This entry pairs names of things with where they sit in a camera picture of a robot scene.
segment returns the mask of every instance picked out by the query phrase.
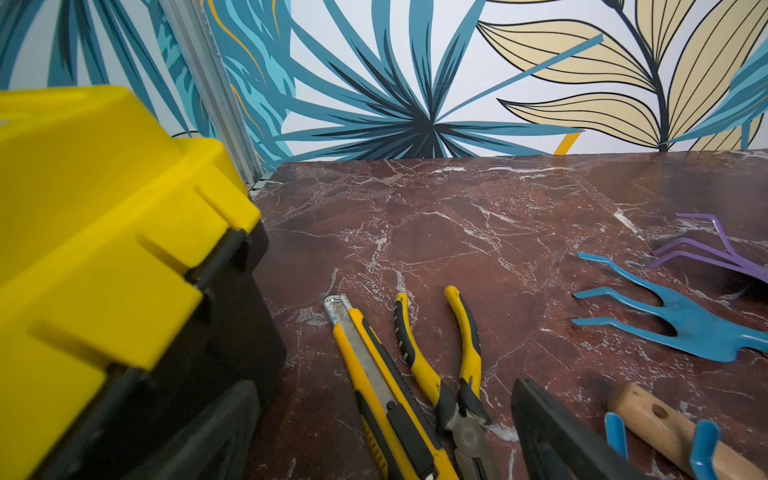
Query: metal frame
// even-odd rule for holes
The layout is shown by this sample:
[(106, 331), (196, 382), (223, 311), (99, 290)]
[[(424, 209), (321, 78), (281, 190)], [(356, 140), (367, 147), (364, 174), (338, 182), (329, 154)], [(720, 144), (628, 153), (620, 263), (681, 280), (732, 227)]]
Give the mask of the metal frame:
[(200, 3), (160, 0), (170, 28), (200, 92), (219, 140), (250, 188), (263, 176), (259, 158), (245, 127), (243, 111), (232, 92), (219, 48)]

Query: yellow utility knife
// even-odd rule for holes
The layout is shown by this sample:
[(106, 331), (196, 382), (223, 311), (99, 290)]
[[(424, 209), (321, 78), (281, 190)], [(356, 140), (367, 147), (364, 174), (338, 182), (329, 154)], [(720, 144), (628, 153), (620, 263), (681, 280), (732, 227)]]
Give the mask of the yellow utility knife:
[(458, 480), (392, 358), (346, 295), (323, 301), (355, 387), (362, 431), (385, 480)]

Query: wall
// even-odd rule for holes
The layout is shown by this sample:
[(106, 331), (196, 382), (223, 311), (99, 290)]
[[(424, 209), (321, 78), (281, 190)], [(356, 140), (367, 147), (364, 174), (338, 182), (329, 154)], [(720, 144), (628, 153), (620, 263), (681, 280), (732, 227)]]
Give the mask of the wall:
[(768, 146), (765, 0), (204, 6), (268, 169)]
[(215, 137), (157, 0), (0, 2), (0, 90), (96, 84), (133, 90), (171, 135)]

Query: red marble surface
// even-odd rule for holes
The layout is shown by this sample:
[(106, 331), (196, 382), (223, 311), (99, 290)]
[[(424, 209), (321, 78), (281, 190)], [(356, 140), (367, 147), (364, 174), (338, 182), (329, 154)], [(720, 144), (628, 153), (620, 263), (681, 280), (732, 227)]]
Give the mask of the red marble surface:
[[(321, 300), (345, 293), (398, 358), (390, 309), (396, 293), (407, 292), (416, 341), (455, 389), (461, 340), (442, 293), (449, 284), (477, 320), (482, 399), (495, 421), (487, 436), (504, 477), (527, 478), (510, 413), (520, 376), (601, 434), (616, 383), (637, 382), (692, 420), (717, 422), (725, 443), (768, 469), (765, 356), (742, 350), (736, 362), (711, 362), (609, 326), (570, 322), (613, 316), (667, 331), (657, 317), (610, 298), (572, 297), (605, 285), (658, 303), (606, 266), (576, 257), (581, 251), (767, 330), (768, 285), (684, 258), (643, 268), (654, 248), (682, 235), (717, 246), (710, 225), (676, 212), (716, 214), (740, 253), (768, 263), (767, 200), (764, 152), (283, 164), (255, 199), (270, 235), (255, 276), (288, 360), (247, 478), (377, 478)], [(628, 441), (643, 472), (684, 478), (632, 434)]]

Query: purple hand rake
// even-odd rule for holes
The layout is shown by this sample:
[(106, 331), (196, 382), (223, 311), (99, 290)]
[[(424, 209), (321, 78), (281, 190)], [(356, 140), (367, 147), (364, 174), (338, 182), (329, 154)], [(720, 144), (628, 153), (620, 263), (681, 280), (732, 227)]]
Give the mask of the purple hand rake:
[(680, 218), (703, 218), (706, 220), (712, 220), (712, 223), (715, 226), (715, 230), (717, 231), (717, 234), (720, 236), (720, 240), (723, 242), (723, 245), (725, 246), (725, 249), (728, 251), (728, 253), (725, 253), (723, 251), (704, 245), (701, 242), (697, 242), (690, 238), (684, 237), (684, 238), (678, 238), (677, 240), (672, 240), (671, 242), (667, 243), (660, 249), (654, 251), (654, 255), (658, 255), (659, 253), (663, 253), (672, 247), (676, 247), (677, 245), (681, 245), (685, 243), (687, 245), (693, 245), (694, 247), (699, 247), (705, 252), (712, 253), (713, 255), (717, 255), (718, 257), (724, 258), (725, 260), (728, 260), (732, 263), (721, 262), (719, 260), (715, 260), (714, 258), (703, 257), (701, 255), (696, 255), (695, 253), (690, 253), (683, 250), (675, 250), (674, 252), (670, 252), (667, 255), (664, 255), (660, 259), (656, 260), (655, 262), (651, 263), (650, 265), (648, 265), (648, 268), (654, 268), (656, 266), (659, 266), (662, 263), (666, 262), (667, 260), (673, 259), (674, 257), (688, 257), (688, 258), (693, 258), (695, 260), (701, 260), (702, 262), (711, 263), (712, 265), (721, 266), (723, 268), (727, 268), (736, 272), (744, 273), (749, 276), (754, 276), (758, 280), (762, 280), (763, 282), (768, 283), (768, 270), (761, 267), (757, 263), (750, 262), (746, 258), (736, 253), (736, 251), (730, 245), (730, 241), (728, 240), (728, 237), (725, 236), (725, 233), (723, 232), (723, 226), (720, 225), (720, 221), (717, 219), (717, 217), (711, 214), (675, 214), (675, 215), (677, 215)]

